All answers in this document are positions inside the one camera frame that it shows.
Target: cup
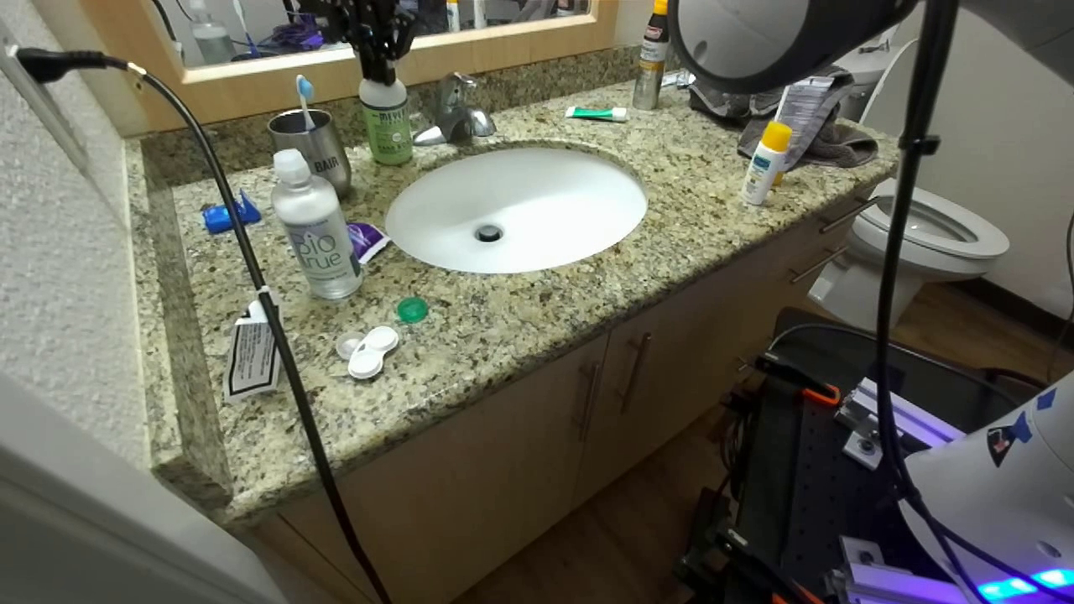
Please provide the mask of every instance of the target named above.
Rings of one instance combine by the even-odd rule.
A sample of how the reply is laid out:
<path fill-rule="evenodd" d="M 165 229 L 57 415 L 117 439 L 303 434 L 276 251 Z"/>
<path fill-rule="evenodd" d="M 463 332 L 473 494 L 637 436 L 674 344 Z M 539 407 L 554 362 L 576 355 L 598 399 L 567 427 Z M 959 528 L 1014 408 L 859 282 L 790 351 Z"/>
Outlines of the cup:
<path fill-rule="evenodd" d="M 338 145 L 338 129 L 333 124 L 333 114 L 308 106 L 308 116 L 313 116 L 313 127 L 304 127 L 304 114 L 298 106 L 276 114 L 269 119 L 272 145 L 276 145 L 276 151 L 298 148 L 303 158 L 308 160 L 308 169 L 315 175 L 322 175 L 324 182 L 333 182 L 333 186 L 338 195 L 345 195 L 350 191 L 350 160 Z"/>

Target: toothbrush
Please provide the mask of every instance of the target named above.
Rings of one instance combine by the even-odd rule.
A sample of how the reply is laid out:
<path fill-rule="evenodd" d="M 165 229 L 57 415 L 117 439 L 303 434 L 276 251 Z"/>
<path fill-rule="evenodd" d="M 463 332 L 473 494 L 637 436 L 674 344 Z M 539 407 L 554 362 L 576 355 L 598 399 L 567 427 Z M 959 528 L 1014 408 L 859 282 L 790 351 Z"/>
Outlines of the toothbrush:
<path fill-rule="evenodd" d="M 303 116 L 304 116 L 304 129 L 313 129 L 313 114 L 308 114 L 308 100 L 313 100 L 313 81 L 304 81 L 304 72 L 296 72 L 296 95 L 298 95 L 298 104 L 303 104 Z"/>

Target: toilet seat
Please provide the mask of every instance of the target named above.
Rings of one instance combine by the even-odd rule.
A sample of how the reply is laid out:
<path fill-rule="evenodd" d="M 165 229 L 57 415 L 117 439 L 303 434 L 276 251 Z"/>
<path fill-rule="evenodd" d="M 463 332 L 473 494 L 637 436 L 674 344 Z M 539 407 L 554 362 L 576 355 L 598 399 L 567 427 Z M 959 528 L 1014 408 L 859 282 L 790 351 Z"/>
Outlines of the toilet seat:
<path fill-rule="evenodd" d="M 896 182 L 877 185 L 870 195 L 870 208 L 859 214 L 870 229 L 863 230 L 880 230 L 882 240 L 877 248 L 886 248 L 886 230 L 889 230 L 889 214 L 882 205 L 891 205 L 896 198 Z M 1009 248 L 1009 238 L 991 226 L 986 217 L 965 212 L 962 205 L 952 205 L 934 191 L 912 186 L 912 208 L 902 235 L 902 248 L 922 245 L 940 256 L 955 256 L 955 257 L 1001 257 Z"/>

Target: cable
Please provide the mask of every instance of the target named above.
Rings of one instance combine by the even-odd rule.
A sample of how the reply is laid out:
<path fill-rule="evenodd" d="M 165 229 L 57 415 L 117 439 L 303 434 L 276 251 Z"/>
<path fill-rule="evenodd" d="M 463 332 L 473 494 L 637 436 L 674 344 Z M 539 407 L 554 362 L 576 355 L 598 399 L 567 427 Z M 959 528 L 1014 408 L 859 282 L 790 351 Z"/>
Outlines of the cable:
<path fill-rule="evenodd" d="M 379 580 L 379 571 L 373 568 L 350 512 L 345 512 L 345 502 L 338 497 L 338 486 L 335 486 L 335 476 L 333 476 L 333 463 L 330 463 L 330 453 L 324 453 L 324 443 L 322 443 L 322 434 L 315 427 L 315 415 L 313 415 L 313 407 L 308 407 L 308 392 L 303 384 L 303 372 L 298 372 L 298 362 L 293 355 L 293 344 L 289 344 L 289 335 L 278 322 L 278 308 L 272 302 L 272 293 L 263 284 L 263 274 L 260 274 L 260 265 L 259 265 L 259 256 L 247 240 L 247 230 L 242 226 L 242 214 L 237 214 L 237 200 L 236 200 L 236 191 L 224 177 L 224 169 L 205 135 L 205 127 L 196 124 L 196 116 L 192 114 L 192 106 L 166 87 L 159 85 L 155 72 L 148 72 L 142 65 L 130 65 L 130 61 L 117 61 L 117 56 L 108 56 L 108 54 L 97 54 L 97 51 L 68 51 L 68 54 L 54 54 L 54 51 L 36 51 L 36 48 L 20 48 L 15 51 L 20 65 L 25 67 L 25 72 L 32 72 L 41 85 L 46 81 L 59 81 L 68 69 L 80 69 L 80 67 L 115 67 L 115 69 L 128 69 L 128 72 L 136 72 L 148 87 L 155 87 L 171 106 L 173 114 L 186 124 L 186 129 L 195 135 L 196 142 L 196 151 L 212 172 L 212 182 L 218 185 L 222 198 L 224 198 L 224 208 L 228 208 L 228 217 L 236 226 L 236 240 L 237 240 L 237 251 L 242 251 L 242 262 L 244 262 L 244 271 L 259 293 L 259 302 L 263 308 L 263 317 L 269 317 L 269 330 L 272 330 L 272 337 L 276 337 L 276 347 L 278 347 L 278 358 L 280 358 L 280 369 L 289 374 L 289 384 L 293 384 L 293 399 L 296 399 L 296 408 L 298 408 L 298 421 L 304 428 L 304 439 L 308 439 L 308 449 L 313 449 L 313 463 L 315 463 L 315 472 L 322 481 L 322 491 L 333 502 L 333 512 L 335 512 L 335 524 L 345 535 L 345 547 L 353 550 L 353 558 L 359 560 L 359 568 L 364 571 L 375 598 L 381 604 L 390 604 L 390 589 L 381 586 Z"/>
<path fill-rule="evenodd" d="M 186 7 L 182 0 L 173 0 L 173 7 L 186 22 L 195 22 L 195 15 L 186 13 Z"/>
<path fill-rule="evenodd" d="M 155 7 L 157 7 L 157 15 L 159 15 L 159 22 L 165 22 L 165 29 L 166 29 L 166 40 L 176 40 L 176 37 L 173 37 L 173 25 L 171 25 L 171 19 L 166 19 L 166 10 L 159 7 L 159 0 L 155 0 Z"/>
<path fill-rule="evenodd" d="M 1070 282 L 1070 312 L 1067 312 L 1060 332 L 1053 335 L 1053 347 L 1051 347 L 1051 358 L 1046 358 L 1046 382 L 1053 382 L 1053 367 L 1057 367 L 1060 351 L 1067 347 L 1067 335 L 1070 335 L 1070 322 L 1074 322 L 1074 214 L 1067 217 L 1065 262 L 1067 262 L 1067 282 Z"/>
<path fill-rule="evenodd" d="M 891 317 L 891 293 L 896 293 L 896 271 L 900 271 L 900 248 L 902 248 L 902 230 L 910 217 L 910 200 L 912 200 L 912 185 L 922 154 L 937 151 L 937 136 L 928 136 L 928 116 L 940 97 L 940 81 L 952 40 L 952 22 L 955 22 L 959 0 L 928 0 L 926 4 L 926 19 L 922 19 L 922 37 L 918 37 L 918 54 L 910 81 L 910 104 L 907 104 L 907 124 L 902 124 L 902 163 L 900 163 L 900 185 L 896 185 L 896 205 L 889 214 L 889 238 L 886 238 L 886 256 L 882 256 L 882 277 L 880 277 L 880 308 L 877 308 L 877 415 L 880 415 L 880 449 L 882 449 L 882 471 L 891 472 L 902 501 L 918 512 L 918 521 L 928 528 L 934 539 L 940 542 L 950 571 L 962 580 L 962 586 L 982 599 L 977 589 L 974 577 L 965 573 L 962 560 L 952 553 L 950 539 L 979 558 L 982 563 L 1021 577 L 1034 584 L 1040 595 L 1051 595 L 1057 599 L 1074 599 L 1065 598 L 1040 580 L 1021 573 L 1018 568 L 995 560 L 992 553 L 974 547 L 965 535 L 952 532 L 941 528 L 928 507 L 922 502 L 907 458 L 900 453 L 900 434 L 896 434 L 896 413 L 891 413 L 891 394 L 889 394 L 889 317 Z"/>

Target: baseboard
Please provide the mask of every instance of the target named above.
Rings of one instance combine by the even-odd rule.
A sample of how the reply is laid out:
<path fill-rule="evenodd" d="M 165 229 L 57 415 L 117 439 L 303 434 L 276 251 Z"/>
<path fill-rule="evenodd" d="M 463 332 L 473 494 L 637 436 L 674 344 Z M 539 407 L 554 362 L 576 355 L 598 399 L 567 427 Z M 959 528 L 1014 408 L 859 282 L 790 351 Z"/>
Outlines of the baseboard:
<path fill-rule="evenodd" d="M 979 299 L 982 305 L 1002 312 L 1006 317 L 1034 330 L 1040 337 L 1057 337 L 1067 330 L 1060 344 L 1074 351 L 1074 326 L 1065 326 L 1065 317 L 1035 308 L 1034 302 L 1028 302 L 992 282 L 982 282 L 982 277 L 952 282 L 952 288 L 959 288 L 962 296 Z"/>

